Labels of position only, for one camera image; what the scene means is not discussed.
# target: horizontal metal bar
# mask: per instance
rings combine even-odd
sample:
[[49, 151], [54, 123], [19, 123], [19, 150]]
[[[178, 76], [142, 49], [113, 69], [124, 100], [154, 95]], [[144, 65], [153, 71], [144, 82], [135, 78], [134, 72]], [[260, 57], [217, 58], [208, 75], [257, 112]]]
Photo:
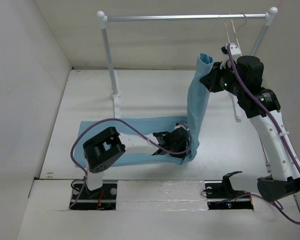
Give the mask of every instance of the horizontal metal bar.
[[116, 22], [147, 22], [147, 21], [176, 21], [176, 20], [212, 20], [212, 19], [265, 19], [266, 13], [261, 14], [215, 14], [215, 15], [175, 15], [175, 16], [108, 16], [108, 23]]

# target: blue cloth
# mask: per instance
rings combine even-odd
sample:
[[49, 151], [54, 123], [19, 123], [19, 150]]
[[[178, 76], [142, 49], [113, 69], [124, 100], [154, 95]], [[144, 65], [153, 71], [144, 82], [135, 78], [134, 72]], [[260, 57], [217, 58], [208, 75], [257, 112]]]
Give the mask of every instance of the blue cloth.
[[[138, 129], [144, 135], [157, 132], [172, 132], [176, 126], [176, 123], [187, 123], [186, 116], [122, 118], [122, 120]], [[82, 121], [80, 124], [79, 135], [94, 123], [94, 121]], [[95, 126], [90, 131], [88, 131], [85, 136], [83, 136], [83, 138], [78, 142], [77, 147], [75, 148], [74, 158], [80, 165], [82, 165], [83, 167], [87, 166], [87, 161], [84, 157], [84, 149], [82, 147], [85, 141], [89, 140], [108, 127], [115, 127], [118, 132], [123, 134], [136, 134], [132, 129], [118, 121], [107, 121]], [[170, 156], [169, 154], [152, 156], [146, 153], [125, 153], [112, 165], [112, 167], [163, 162], [181, 164], [182, 159]]]
[[197, 63], [194, 78], [188, 89], [187, 96], [187, 124], [192, 136], [192, 145], [190, 156], [184, 159], [183, 164], [192, 161], [197, 155], [199, 147], [199, 133], [201, 123], [206, 113], [210, 92], [200, 83], [200, 79], [208, 75], [214, 65], [214, 58], [205, 53], [200, 53]]
[[[155, 132], [172, 132], [176, 123], [184, 123], [188, 125], [189, 131], [192, 136], [192, 145], [190, 153], [184, 160], [177, 157], [172, 157], [169, 154], [166, 155], [149, 155], [145, 153], [126, 153], [123, 154], [112, 166], [128, 166], [138, 164], [150, 164], [150, 163], [175, 163], [185, 164], [192, 161], [199, 147], [199, 133], [206, 108], [208, 105], [209, 91], [199, 81], [202, 77], [206, 76], [212, 69], [214, 59], [205, 53], [200, 53], [194, 78], [189, 86], [187, 95], [187, 116], [169, 116], [169, 117], [154, 117], [154, 118], [123, 118], [128, 124], [138, 129], [142, 134], [148, 135]], [[93, 121], [82, 121], [80, 124], [79, 135], [91, 126]], [[115, 127], [118, 132], [123, 134], [136, 133], [117, 121], [108, 121], [95, 126], [79, 141], [74, 151], [74, 158], [83, 167], [87, 166], [86, 159], [84, 158], [83, 143], [92, 138], [96, 134], [100, 133], [108, 127]]]

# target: white pipe connector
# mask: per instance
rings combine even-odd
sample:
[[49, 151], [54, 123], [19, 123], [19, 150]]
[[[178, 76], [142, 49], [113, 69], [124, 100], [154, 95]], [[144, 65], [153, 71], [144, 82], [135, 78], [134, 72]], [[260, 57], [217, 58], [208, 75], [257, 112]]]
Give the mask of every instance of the white pipe connector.
[[269, 9], [269, 12], [266, 13], [264, 25], [270, 26], [277, 13], [278, 13], [278, 8], [276, 8], [275, 6], [271, 7]]
[[107, 26], [107, 16], [103, 11], [98, 11], [96, 16], [99, 18], [100, 28], [105, 29]]

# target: gray wall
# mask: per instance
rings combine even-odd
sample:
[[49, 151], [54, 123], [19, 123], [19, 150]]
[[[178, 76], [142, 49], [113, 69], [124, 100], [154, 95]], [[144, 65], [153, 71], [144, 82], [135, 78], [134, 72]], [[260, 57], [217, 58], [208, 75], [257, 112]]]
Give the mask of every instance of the gray wall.
[[[35, 0], [73, 66], [106, 67], [97, 11], [109, 16], [265, 13], [280, 0]], [[238, 26], [244, 20], [237, 20]], [[263, 20], [248, 21], [238, 34], [249, 54]], [[116, 68], [194, 69], [198, 53], [222, 57], [227, 42], [222, 20], [109, 23]]]
[[[300, 159], [300, 0], [283, 0], [257, 54], [264, 63], [264, 85], [273, 89], [283, 121]], [[300, 207], [300, 193], [297, 195]]]
[[17, 238], [70, 69], [33, 0], [0, 0], [0, 240]]

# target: white tabletop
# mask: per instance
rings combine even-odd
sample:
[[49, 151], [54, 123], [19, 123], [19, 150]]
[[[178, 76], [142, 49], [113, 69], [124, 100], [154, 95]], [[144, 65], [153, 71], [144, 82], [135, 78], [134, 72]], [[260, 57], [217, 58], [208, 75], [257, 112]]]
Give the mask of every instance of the white tabletop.
[[[34, 181], [17, 240], [300, 240], [300, 225], [258, 198], [253, 211], [206, 210], [195, 180], [119, 182], [111, 211], [69, 210], [70, 183]], [[280, 202], [300, 220], [292, 196]]]
[[[122, 118], [186, 115], [191, 70], [118, 70]], [[106, 70], [72, 70], [49, 143], [42, 179], [78, 179], [83, 172], [70, 159], [81, 121], [114, 116], [111, 83]], [[196, 158], [185, 165], [172, 163], [111, 167], [104, 179], [183, 180], [220, 179], [232, 171], [267, 175], [264, 152], [246, 116], [236, 122], [226, 92], [211, 93], [199, 136]]]

